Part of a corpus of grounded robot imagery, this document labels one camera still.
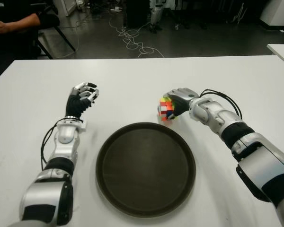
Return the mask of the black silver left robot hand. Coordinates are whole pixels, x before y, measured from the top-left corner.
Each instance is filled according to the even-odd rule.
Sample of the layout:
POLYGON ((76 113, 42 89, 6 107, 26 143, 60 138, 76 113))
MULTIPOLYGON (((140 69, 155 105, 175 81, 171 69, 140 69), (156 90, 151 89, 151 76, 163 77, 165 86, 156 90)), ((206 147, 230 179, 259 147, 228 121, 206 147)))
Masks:
POLYGON ((65 116, 80 118, 99 96, 97 85, 82 82, 71 89, 66 103, 65 116))

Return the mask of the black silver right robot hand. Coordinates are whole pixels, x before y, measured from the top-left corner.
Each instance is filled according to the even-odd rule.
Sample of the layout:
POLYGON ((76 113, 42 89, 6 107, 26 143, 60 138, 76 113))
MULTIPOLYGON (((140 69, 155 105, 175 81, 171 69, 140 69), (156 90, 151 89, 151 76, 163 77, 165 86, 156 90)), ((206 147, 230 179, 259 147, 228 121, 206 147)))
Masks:
POLYGON ((190 108, 190 103, 193 99, 199 98, 200 96, 188 88, 173 89, 163 95, 165 99, 169 99, 174 106, 174 110, 171 112, 167 110, 165 114, 166 120, 171 120, 186 112, 190 108))

